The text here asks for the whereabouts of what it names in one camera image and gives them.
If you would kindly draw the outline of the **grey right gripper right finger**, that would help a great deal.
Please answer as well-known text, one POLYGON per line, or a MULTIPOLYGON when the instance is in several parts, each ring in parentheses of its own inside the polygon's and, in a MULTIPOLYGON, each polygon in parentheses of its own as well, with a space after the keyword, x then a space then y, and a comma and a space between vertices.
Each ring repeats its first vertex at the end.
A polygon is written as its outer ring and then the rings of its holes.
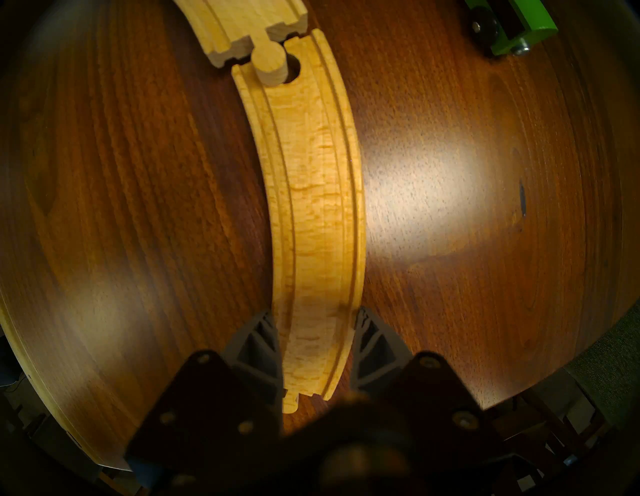
POLYGON ((412 353, 401 336, 371 309, 357 313, 353 392, 393 408, 425 462, 501 462, 505 447, 446 359, 412 353))

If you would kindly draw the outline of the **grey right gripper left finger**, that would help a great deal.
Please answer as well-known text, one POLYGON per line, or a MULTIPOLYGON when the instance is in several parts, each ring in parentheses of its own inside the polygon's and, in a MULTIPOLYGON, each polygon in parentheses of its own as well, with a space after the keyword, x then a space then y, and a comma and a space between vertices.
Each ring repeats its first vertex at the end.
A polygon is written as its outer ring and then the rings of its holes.
POLYGON ((191 354, 130 439, 137 476, 206 473, 275 441, 284 378, 270 311, 236 331, 222 352, 191 354))

